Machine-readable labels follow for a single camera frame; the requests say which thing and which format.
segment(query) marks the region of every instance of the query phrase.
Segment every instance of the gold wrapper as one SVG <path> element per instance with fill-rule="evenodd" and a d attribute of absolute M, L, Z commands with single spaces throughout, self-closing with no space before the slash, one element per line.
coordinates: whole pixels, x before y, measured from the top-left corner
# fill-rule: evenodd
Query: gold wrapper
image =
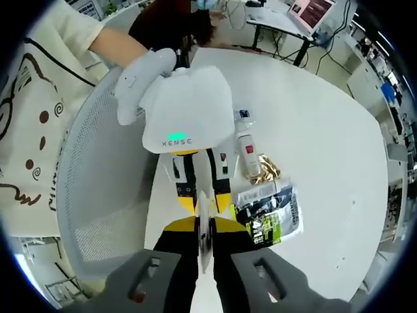
<path fill-rule="evenodd" d="M 259 155 L 259 161 L 261 163 L 261 174 L 257 177 L 248 177 L 246 178 L 250 181 L 251 184 L 262 184 L 265 181 L 273 181 L 280 177 L 281 171 L 276 167 L 274 163 L 264 154 Z"/>

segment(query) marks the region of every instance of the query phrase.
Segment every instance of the round white table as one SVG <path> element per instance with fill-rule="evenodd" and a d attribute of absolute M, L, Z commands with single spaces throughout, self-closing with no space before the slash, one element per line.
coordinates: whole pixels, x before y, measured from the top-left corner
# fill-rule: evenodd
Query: round white table
<path fill-rule="evenodd" d="M 298 189 L 304 232 L 271 249 L 301 269 L 316 292 L 350 300 L 375 256 L 386 214 L 388 170 L 378 122 L 342 90 L 283 61 L 201 48 L 192 67 L 207 65 L 225 76 L 234 106 L 251 109 L 257 152 Z M 232 191 L 249 185 L 237 172 Z M 159 162 L 145 248 L 187 216 Z M 215 286 L 212 274 L 200 274 L 192 312 L 222 311 Z"/>

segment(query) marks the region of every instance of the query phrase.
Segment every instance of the green led light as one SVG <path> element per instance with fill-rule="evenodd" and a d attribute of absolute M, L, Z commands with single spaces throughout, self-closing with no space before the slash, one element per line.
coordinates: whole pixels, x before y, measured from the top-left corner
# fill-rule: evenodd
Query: green led light
<path fill-rule="evenodd" d="M 183 132 L 176 132 L 175 134 L 170 134 L 168 136 L 169 140 L 181 140 L 185 139 L 185 133 Z"/>

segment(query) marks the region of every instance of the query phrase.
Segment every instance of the cartoon print shirt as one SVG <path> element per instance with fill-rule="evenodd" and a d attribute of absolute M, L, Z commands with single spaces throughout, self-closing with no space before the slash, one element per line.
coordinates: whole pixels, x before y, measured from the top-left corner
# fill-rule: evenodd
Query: cartoon print shirt
<path fill-rule="evenodd" d="M 79 61 L 103 24 L 58 1 L 29 38 L 90 82 Z M 31 44 L 0 99 L 0 208 L 9 235 L 58 236 L 55 184 L 59 152 L 92 87 L 61 69 Z"/>

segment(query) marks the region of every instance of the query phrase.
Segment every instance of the face mask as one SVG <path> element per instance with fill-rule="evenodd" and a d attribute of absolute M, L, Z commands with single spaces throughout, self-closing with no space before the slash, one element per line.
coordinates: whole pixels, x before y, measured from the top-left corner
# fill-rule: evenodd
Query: face mask
<path fill-rule="evenodd" d="M 213 8 L 217 3 L 217 0 L 197 0 L 199 10 L 208 10 Z"/>

